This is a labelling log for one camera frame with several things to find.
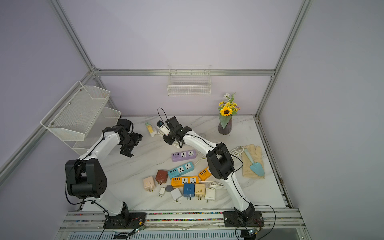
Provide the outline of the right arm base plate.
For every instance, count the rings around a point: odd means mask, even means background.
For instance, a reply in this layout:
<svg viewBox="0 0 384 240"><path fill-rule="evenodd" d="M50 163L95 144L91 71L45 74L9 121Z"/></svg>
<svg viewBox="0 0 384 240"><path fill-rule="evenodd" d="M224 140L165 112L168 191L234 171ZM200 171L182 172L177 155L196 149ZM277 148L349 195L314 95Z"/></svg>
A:
<svg viewBox="0 0 384 240"><path fill-rule="evenodd" d="M230 227L264 227L264 219L260 211L254 211L251 214L239 213L236 211L225 211L224 224L226 228Z"/></svg>

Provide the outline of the teal power strip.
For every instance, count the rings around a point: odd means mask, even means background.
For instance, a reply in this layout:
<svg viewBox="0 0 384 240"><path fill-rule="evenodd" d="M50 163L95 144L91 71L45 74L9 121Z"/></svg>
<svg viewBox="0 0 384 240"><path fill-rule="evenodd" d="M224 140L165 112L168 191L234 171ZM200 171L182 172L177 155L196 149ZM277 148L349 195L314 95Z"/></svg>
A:
<svg viewBox="0 0 384 240"><path fill-rule="evenodd" d="M192 162L188 162L184 165L178 166L174 169L171 169L168 171L168 176L170 179L180 177L184 174L187 174L191 171L193 171L195 168L194 164Z"/></svg>

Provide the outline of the beige work glove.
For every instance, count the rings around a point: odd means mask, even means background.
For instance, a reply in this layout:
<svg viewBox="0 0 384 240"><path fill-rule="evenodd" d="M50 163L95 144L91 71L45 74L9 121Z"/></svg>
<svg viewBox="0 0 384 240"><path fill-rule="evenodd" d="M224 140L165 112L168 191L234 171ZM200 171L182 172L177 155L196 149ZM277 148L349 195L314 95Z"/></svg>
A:
<svg viewBox="0 0 384 240"><path fill-rule="evenodd" d="M255 163L257 163L257 162L261 163L263 168L264 168L264 161L262 159L262 148L260 146L246 145L246 146L244 146L244 149L248 149L254 162ZM264 179L265 178L265 176L259 177L258 175L256 175L254 172L252 172L250 170L251 163L244 152L242 153L242 160L244 163L243 170L242 170L243 177L251 178L251 179Z"/></svg>

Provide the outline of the purple power strip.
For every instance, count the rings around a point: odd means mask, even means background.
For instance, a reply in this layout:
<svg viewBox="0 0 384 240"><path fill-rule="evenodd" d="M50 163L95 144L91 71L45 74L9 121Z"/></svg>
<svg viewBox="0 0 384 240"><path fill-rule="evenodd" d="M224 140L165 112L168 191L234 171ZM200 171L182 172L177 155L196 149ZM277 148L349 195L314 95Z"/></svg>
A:
<svg viewBox="0 0 384 240"><path fill-rule="evenodd" d="M181 151L181 152L172 153L171 155L172 162L192 160L192 159L195 159L196 157L197 157L196 150Z"/></svg>

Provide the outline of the small white adapter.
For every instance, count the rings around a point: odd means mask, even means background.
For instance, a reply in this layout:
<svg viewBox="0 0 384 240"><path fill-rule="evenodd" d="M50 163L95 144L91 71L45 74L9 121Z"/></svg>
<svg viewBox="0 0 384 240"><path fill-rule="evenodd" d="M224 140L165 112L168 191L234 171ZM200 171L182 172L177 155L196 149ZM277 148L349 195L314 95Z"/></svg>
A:
<svg viewBox="0 0 384 240"><path fill-rule="evenodd" d="M172 198L175 202L179 202L179 199L183 197L181 191L179 190L179 188L175 188L173 189L171 192L171 195L172 195Z"/></svg>

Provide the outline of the beige cube adapter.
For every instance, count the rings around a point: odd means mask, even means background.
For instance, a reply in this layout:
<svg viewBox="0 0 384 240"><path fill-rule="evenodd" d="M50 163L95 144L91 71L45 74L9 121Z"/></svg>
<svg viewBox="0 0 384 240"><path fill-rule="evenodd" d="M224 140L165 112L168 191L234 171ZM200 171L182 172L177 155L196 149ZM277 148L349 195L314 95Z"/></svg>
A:
<svg viewBox="0 0 384 240"><path fill-rule="evenodd" d="M205 184L195 184L195 197L198 200L202 200L206 194Z"/></svg>

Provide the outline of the orange power strip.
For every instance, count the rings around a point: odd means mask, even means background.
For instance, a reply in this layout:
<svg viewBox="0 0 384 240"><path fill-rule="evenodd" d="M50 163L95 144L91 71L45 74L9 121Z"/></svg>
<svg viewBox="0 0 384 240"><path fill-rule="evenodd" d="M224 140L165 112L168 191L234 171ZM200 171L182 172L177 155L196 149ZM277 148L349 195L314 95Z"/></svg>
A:
<svg viewBox="0 0 384 240"><path fill-rule="evenodd" d="M210 169L209 169L209 167L206 167L204 170L202 170L200 173L199 173L199 175L198 175L198 177L199 177L199 179L200 179L200 181L206 181L208 178L210 178L212 176L212 173L211 173L211 171L210 171Z"/></svg>
<svg viewBox="0 0 384 240"><path fill-rule="evenodd" d="M189 176L189 177L175 177L171 179L171 186L174 188L182 188L184 184L198 184L198 176Z"/></svg>

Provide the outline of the white power strip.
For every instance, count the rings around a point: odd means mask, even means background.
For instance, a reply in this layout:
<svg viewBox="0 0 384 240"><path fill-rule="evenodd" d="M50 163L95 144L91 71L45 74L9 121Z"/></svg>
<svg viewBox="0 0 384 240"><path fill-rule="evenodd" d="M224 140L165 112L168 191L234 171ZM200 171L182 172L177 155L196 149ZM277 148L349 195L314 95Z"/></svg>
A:
<svg viewBox="0 0 384 240"><path fill-rule="evenodd" d="M145 125L146 125L146 128L147 128L149 134L151 135L151 137L154 137L158 134L156 128L154 128L151 123L146 122Z"/></svg>

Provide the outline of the pink white cube adapter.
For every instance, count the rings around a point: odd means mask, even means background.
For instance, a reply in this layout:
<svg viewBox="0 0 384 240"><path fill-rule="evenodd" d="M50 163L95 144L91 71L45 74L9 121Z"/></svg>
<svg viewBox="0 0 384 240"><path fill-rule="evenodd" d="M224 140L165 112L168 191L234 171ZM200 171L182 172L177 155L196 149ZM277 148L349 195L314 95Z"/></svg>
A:
<svg viewBox="0 0 384 240"><path fill-rule="evenodd" d="M144 185L145 191L149 193L153 192L154 189L156 188L156 184L152 176L143 179L143 185Z"/></svg>

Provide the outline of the aluminium front rail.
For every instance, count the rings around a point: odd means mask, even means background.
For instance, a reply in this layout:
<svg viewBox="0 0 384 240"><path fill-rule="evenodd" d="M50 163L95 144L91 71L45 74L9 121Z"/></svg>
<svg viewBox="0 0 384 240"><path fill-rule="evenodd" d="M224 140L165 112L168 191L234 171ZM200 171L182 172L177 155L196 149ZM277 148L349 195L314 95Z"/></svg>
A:
<svg viewBox="0 0 384 240"><path fill-rule="evenodd" d="M145 216L144 227L155 230L218 230L236 226L256 226L263 229L305 229L298 209L259 209L247 222L231 210L132 211L132 224ZM59 232L101 232L106 217L103 212L68 212Z"/></svg>

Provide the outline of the blue cube adapter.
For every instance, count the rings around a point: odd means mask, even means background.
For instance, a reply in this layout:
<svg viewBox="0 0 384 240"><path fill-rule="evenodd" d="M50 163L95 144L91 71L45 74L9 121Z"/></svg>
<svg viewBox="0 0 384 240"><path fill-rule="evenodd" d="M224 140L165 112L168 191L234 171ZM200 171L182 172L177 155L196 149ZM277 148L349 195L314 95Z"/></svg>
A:
<svg viewBox="0 0 384 240"><path fill-rule="evenodd" d="M187 200L191 200L195 197L195 184L185 183L183 188L183 196Z"/></svg>

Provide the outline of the brown cube adapter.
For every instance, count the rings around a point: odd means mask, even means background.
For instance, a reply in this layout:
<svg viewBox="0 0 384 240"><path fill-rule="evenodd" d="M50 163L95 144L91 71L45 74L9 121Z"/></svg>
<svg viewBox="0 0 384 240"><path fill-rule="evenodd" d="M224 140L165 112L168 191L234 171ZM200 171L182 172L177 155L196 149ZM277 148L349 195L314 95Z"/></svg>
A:
<svg viewBox="0 0 384 240"><path fill-rule="evenodd" d="M158 183L158 185L162 185L167 183L168 177L169 177L168 171L158 170L155 180Z"/></svg>

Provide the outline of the teal garden trowel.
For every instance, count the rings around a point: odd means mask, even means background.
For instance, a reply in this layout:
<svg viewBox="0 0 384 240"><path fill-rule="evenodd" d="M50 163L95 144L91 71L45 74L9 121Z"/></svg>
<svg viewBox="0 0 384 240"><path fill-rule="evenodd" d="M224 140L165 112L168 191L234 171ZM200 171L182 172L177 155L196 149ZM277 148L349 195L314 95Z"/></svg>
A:
<svg viewBox="0 0 384 240"><path fill-rule="evenodd" d="M244 153L246 154L246 156L248 157L251 165L250 165L250 170L252 172L254 172L256 175L258 175L259 177L264 177L265 176L265 171L264 171L264 168L262 166L261 163L257 162L255 163L250 152L248 151L248 149L244 149Z"/></svg>

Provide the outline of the small white plug charger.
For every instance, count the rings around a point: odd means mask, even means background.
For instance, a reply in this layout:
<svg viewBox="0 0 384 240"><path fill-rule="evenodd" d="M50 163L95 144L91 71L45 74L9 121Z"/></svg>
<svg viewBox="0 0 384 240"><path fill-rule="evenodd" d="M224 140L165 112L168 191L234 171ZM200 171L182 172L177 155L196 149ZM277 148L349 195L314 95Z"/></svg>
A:
<svg viewBox="0 0 384 240"><path fill-rule="evenodd" d="M163 195L165 194L165 192L166 192L166 188L161 187L161 188L160 188L160 191L159 191L159 197L162 198Z"/></svg>

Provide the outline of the yellow cube adapter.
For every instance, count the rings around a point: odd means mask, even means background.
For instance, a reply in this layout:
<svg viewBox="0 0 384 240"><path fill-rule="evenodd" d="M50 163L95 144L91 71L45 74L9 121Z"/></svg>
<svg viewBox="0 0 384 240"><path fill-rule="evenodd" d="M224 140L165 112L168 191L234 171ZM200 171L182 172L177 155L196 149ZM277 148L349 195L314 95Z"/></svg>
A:
<svg viewBox="0 0 384 240"><path fill-rule="evenodd" d="M150 134L152 134L154 132L151 124L149 126L146 126L146 127L147 127Z"/></svg>

